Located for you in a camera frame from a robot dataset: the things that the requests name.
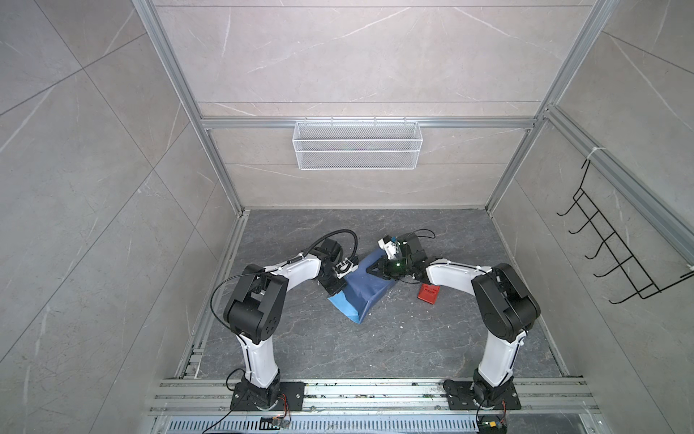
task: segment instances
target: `black metal hook rack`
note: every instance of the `black metal hook rack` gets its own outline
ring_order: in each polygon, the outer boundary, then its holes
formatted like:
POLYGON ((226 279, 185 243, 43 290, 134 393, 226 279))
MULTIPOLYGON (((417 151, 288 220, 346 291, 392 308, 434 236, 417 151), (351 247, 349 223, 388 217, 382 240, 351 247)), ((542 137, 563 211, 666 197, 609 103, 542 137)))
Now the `black metal hook rack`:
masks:
POLYGON ((645 299, 647 299, 647 298, 653 297, 653 296, 656 295, 656 294, 660 294, 660 293, 663 292, 664 290, 667 290, 668 288, 673 287, 673 286, 677 285, 678 283, 681 283, 681 282, 687 280, 687 279, 690 278, 690 277, 693 277, 693 276, 694 276, 694 270, 692 270, 692 271, 690 271, 690 272, 688 272, 688 273, 682 274, 682 275, 679 277, 679 280, 678 280, 678 281, 676 281, 676 282, 674 282, 674 283, 671 283, 670 285, 667 285, 667 286, 665 286, 665 287, 663 287, 663 288, 659 287, 659 286, 653 281, 653 278, 648 274, 648 272, 645 270, 645 268, 643 268, 643 265, 641 264, 641 261, 638 260, 638 258, 634 255, 634 252, 632 252, 632 250, 629 248, 629 246, 627 246, 627 243, 625 243, 624 240, 622 239, 621 235, 619 235, 619 233, 617 233, 617 230, 615 230, 615 228, 612 226, 612 223, 610 223, 609 220, 604 216, 604 214, 602 214, 602 211, 600 211, 600 209, 599 209, 598 206, 595 204, 595 202, 593 202, 593 200, 592 200, 591 197, 588 195, 588 193, 586 193, 586 190, 583 189, 583 182, 586 180, 586 175, 588 174, 588 168, 590 167, 590 165, 591 165, 590 160, 585 160, 585 161, 583 162, 583 165, 581 166, 581 168, 585 167, 586 169, 585 169, 585 171, 583 172, 583 178, 581 179, 581 184, 579 185, 578 190, 576 190, 576 193, 574 193, 574 195, 572 196, 572 198, 573 198, 573 203, 571 204, 571 207, 569 207, 569 209, 568 209, 566 212, 564 212, 564 213, 558 212, 557 215, 559 215, 559 216, 567 215, 575 206, 577 206, 578 209, 581 210, 581 212, 583 213, 583 215, 584 215, 588 220, 583 224, 583 226, 581 226, 581 228, 580 228, 578 231, 569 231, 569 233, 570 233, 570 234, 577 234, 577 233, 579 233, 580 231, 583 231, 583 229, 586 228, 586 227, 590 224, 590 225, 593 227, 593 230, 595 230, 595 232, 598 234, 598 236, 599 236, 600 239, 602 240, 602 242, 600 243, 600 246, 598 246, 598 250, 595 252, 594 255, 592 255, 592 256, 584 255, 584 256, 586 257, 586 259, 595 259, 595 258, 598 256, 598 254, 600 253, 600 250, 602 249, 602 247, 605 246, 605 247, 607 248, 607 250, 609 251, 609 253, 612 255, 612 258, 615 260, 615 262, 616 262, 616 264, 617 264, 617 265, 615 265, 613 268, 611 268, 611 269, 610 269, 608 272, 606 272, 606 273, 603 273, 603 274, 600 274, 600 275, 593 273, 593 275, 594 275, 595 277, 598 277, 598 278, 599 278, 599 277, 605 277, 605 276, 607 276, 608 274, 610 274, 610 273, 616 271, 617 269, 620 269, 620 270, 622 270, 622 273, 623 273, 623 274, 627 277, 627 279, 629 280, 629 284, 631 284, 632 288, 634 288, 634 293, 631 294, 631 295, 629 295, 628 297, 626 297, 626 298, 624 298, 624 299, 622 299, 622 300, 620 300, 620 301, 612 301, 612 300, 609 300, 609 302, 612 303, 612 304, 624 303, 626 300, 631 299, 632 297, 635 297, 636 295, 638 295, 642 300, 645 300, 645 299), (589 216, 588 213, 586 212, 586 210, 584 209, 584 207, 581 206, 580 203, 578 203, 578 201, 579 201, 581 198, 586 198, 588 201, 590 201, 591 205, 596 209, 596 211, 595 211, 594 213, 592 213, 591 216, 589 216), (603 234, 598 230, 597 226, 595 226, 595 223, 593 222, 593 219, 595 219, 597 216, 602 217, 602 219, 603 219, 603 220, 607 223, 607 225, 609 226, 609 233, 608 233, 607 235, 603 235, 603 234), (624 249, 626 249, 626 251, 628 252, 626 259, 619 260, 619 259, 617 258, 617 255, 614 253, 613 249, 609 246, 609 244, 607 244, 607 240, 609 240, 609 239, 612 238, 612 237, 616 237, 616 238, 619 240, 619 242, 624 246, 624 249), (642 287, 641 289, 638 289, 638 288, 637 288, 636 284, 635 284, 634 281, 632 280, 632 277, 629 275, 629 273, 627 272, 627 270, 624 269, 624 265, 625 265, 627 262, 632 261, 632 260, 641 268, 641 271, 643 272, 643 274, 648 278, 647 285, 644 286, 644 287, 642 287), (654 288, 656 289, 656 291, 653 292, 653 293, 644 295, 643 292, 644 292, 645 290, 647 290, 648 288, 651 288, 651 287, 654 287, 654 288))

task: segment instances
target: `cable tie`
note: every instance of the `cable tie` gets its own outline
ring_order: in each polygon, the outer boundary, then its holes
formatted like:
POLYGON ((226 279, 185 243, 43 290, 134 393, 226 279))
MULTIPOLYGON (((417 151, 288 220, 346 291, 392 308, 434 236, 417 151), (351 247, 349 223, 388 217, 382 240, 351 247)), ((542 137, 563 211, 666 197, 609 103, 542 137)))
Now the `cable tie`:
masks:
POLYGON ((591 159, 591 156, 593 155, 593 152, 597 151, 598 149, 607 150, 607 148, 593 147, 593 148, 591 149, 591 152, 590 152, 590 153, 588 154, 588 156, 586 157, 586 160, 590 160, 590 159, 591 159))

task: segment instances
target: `metal track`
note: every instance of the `metal track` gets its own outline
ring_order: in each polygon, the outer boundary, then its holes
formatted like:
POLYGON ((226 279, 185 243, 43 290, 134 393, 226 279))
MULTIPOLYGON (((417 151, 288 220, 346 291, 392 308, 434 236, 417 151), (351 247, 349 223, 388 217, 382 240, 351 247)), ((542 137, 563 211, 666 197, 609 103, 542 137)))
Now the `metal track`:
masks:
POLYGON ((637 177, 624 168, 608 150, 601 148, 573 119, 556 106, 550 106, 547 118, 584 156, 591 155, 591 163, 653 227, 689 263, 694 264, 694 229, 645 187, 637 177))
MULTIPOLYGON (((302 379, 307 383, 303 409, 293 415, 469 415, 449 410, 443 380, 437 378, 302 379)), ((599 412, 582 378, 517 378, 521 413, 599 412)), ((223 416, 233 391, 224 380, 165 380, 151 391, 150 416, 223 416)), ((498 412, 482 410, 480 414, 498 412)), ((236 416, 268 413, 234 412, 236 416)))
POLYGON ((258 117, 204 117, 201 123, 204 128, 294 128, 296 122, 330 122, 343 121, 415 121, 421 128, 532 128, 533 117, 495 116, 495 117, 291 117, 291 116, 258 116, 258 117))
POLYGON ((183 71, 181 70, 178 62, 176 61, 176 56, 174 55, 174 50, 171 48, 169 39, 164 32, 164 27, 162 26, 159 17, 157 16, 154 5, 151 0, 133 0, 133 5, 137 10, 137 14, 142 20, 142 25, 150 39, 152 39, 152 45, 159 55, 159 59, 164 65, 164 70, 171 79, 171 84, 180 99, 183 109, 188 114, 190 119, 190 124, 195 130, 195 134, 198 135, 198 139, 202 142, 203 148, 205 149, 210 163, 214 168, 217 177, 219 178, 224 192, 226 193, 231 206, 234 208, 234 212, 240 215, 243 211, 241 202, 239 201, 239 195, 234 190, 234 185, 231 183, 231 178, 229 173, 224 167, 224 163, 219 156, 219 151, 215 147, 212 139, 208 132, 203 128, 200 119, 202 118, 200 110, 198 109, 193 94, 190 91, 190 87, 183 76, 183 71))
POLYGON ((591 9, 591 13, 588 15, 586 22, 583 24, 581 31, 576 37, 573 47, 571 47, 568 56, 559 69, 559 73, 557 74, 554 83, 552 83, 550 90, 547 92, 547 95, 545 95, 542 104, 540 104, 540 108, 535 115, 535 126, 533 131, 526 134, 525 137, 520 141, 520 144, 518 145, 516 152, 511 157, 509 164, 506 166, 506 170, 502 174, 499 183, 491 193, 485 207, 489 213, 494 211, 494 208, 496 208, 498 205, 499 200, 501 200, 501 196, 504 195, 506 189, 509 187, 509 185, 511 185, 511 181, 515 177, 518 168, 521 167, 521 163, 532 147, 532 144, 539 134, 539 131, 545 124, 546 118, 544 114, 548 109, 548 106, 559 102, 561 96, 564 95, 564 92, 566 89, 568 89, 571 80, 573 79, 574 75, 576 75, 576 71, 578 71, 578 68, 583 63, 584 59, 588 55, 588 52, 595 44, 595 41, 600 35, 600 31, 602 31, 607 23, 607 20, 610 18, 610 15, 612 15, 612 12, 615 10, 618 4, 619 0, 598 0, 595 2, 595 5, 591 9))
MULTIPOLYGON (((193 326, 193 333, 191 334, 191 339, 189 341, 191 352, 187 355, 186 361, 183 363, 183 368, 178 372, 178 377, 183 378, 196 378, 198 375, 198 370, 200 369, 200 362, 203 357, 203 352, 205 350, 205 345, 208 341, 208 336, 210 335, 210 330, 214 323, 214 317, 212 312, 210 312, 208 300, 212 295, 213 289, 219 285, 222 280, 229 277, 231 272, 231 266, 236 257, 236 252, 241 244, 241 237, 246 228, 246 222, 248 221, 249 211, 244 211, 242 215, 236 219, 234 226, 231 229, 229 238, 226 242, 226 250, 222 254, 222 259, 217 265, 217 271, 215 272, 215 278, 205 295, 205 303, 198 314, 198 318, 193 326)), ((214 300, 212 300, 212 305, 214 306, 215 312, 219 310, 219 304, 221 302, 222 293, 221 290, 217 292, 214 300)))

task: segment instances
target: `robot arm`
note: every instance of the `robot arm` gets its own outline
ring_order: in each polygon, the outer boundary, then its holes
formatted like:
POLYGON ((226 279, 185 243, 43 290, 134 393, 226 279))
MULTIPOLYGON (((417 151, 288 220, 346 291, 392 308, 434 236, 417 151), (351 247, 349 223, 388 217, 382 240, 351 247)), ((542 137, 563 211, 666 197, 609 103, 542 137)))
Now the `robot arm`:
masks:
POLYGON ((409 275, 423 283, 448 286, 475 296, 487 327, 484 355, 474 373, 473 394, 481 406, 497 404, 513 379, 513 366, 540 307, 508 264, 473 267, 429 258, 415 233, 385 237, 379 246, 386 258, 378 264, 388 277, 409 275))
POLYGON ((303 281, 316 279, 333 295, 346 285, 342 277, 358 268, 354 252, 342 259, 342 247, 337 242, 327 236, 322 241, 321 246, 308 249, 309 253, 300 253, 277 265, 246 266, 224 309, 223 318, 244 354, 246 373, 241 388, 248 390, 260 409, 272 408, 279 394, 280 371, 275 363, 272 335, 280 322, 287 291, 303 281))

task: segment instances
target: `marble wall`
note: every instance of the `marble wall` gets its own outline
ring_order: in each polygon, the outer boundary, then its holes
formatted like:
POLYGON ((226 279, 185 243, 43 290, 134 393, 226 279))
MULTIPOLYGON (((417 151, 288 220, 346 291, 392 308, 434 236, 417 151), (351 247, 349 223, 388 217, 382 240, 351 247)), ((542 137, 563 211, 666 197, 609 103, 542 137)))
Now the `marble wall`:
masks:
MULTIPOLYGON (((627 277, 610 270, 615 261, 600 246, 586 218, 572 203, 584 170, 583 155, 548 126, 523 162, 493 213, 507 248, 543 309, 552 339, 572 375, 583 375, 615 433, 686 433, 692 430, 694 345, 690 302, 694 279, 648 299, 633 297, 627 277)), ((600 173, 590 168, 584 189, 659 287, 685 274, 686 261, 600 173)), ((595 208, 580 202, 588 214, 595 208)), ((596 218, 598 230, 609 233, 596 218)), ((621 259, 616 237, 609 246, 621 259)), ((634 260, 629 277, 645 285, 634 260)))
POLYGON ((162 0, 204 115, 531 115, 590 1, 162 0))
POLYGON ((559 105, 694 226, 694 2, 622 0, 559 105))
POLYGON ((0 17, 0 431, 134 432, 231 206, 129 0, 0 17))
MULTIPOLYGON (((534 116, 590 0, 158 0, 203 116, 534 116)), ((425 131, 411 172, 302 172, 215 131, 250 208, 482 207, 522 131, 425 131)))
MULTIPOLYGON (((694 3, 687 0, 622 0, 559 106, 683 221, 694 226, 692 16, 694 3)), ((545 223, 557 227, 560 221, 547 210, 554 195, 540 194, 538 183, 561 178, 561 169, 557 173, 556 168, 560 161, 550 155, 547 146, 535 146, 548 154, 540 156, 541 151, 534 149, 535 157, 529 156, 523 163, 517 179, 545 223)), ((656 283, 666 286, 688 271, 684 260, 611 185, 596 185, 595 192, 602 200, 602 210, 609 212, 612 223, 656 283)), ((611 305, 607 299, 625 295, 627 283, 592 278, 587 268, 595 264, 573 253, 585 247, 586 240, 555 237, 566 246, 563 249, 569 260, 653 400, 649 413, 657 411, 662 415, 657 419, 667 421, 659 432, 665 427, 675 433, 692 432, 694 309, 690 297, 694 281, 648 300, 634 298, 611 305)), ((643 281, 643 276, 632 278, 643 281)), ((613 372, 621 373, 616 368, 613 372)))
POLYGON ((248 208, 482 208, 523 129, 425 128, 413 170, 299 170, 286 128, 213 130, 248 208))
MULTIPOLYGON (((694 224, 694 13, 690 1, 624 0, 559 102, 602 147, 661 200, 694 224)), ((582 177, 583 156, 553 127, 542 132, 494 218, 528 283, 572 374, 585 375, 616 433, 694 430, 694 280, 648 299, 633 297, 595 230, 570 196, 582 177)), ((689 271, 686 261, 596 170, 584 185, 624 243, 661 288, 689 271)), ((594 208, 584 203, 588 213, 594 208)), ((598 218, 598 230, 609 231, 598 218)), ((614 237, 608 245, 628 257, 614 237)), ((647 276, 634 260, 629 277, 647 276)), ((653 293, 653 287, 644 294, 653 293)))

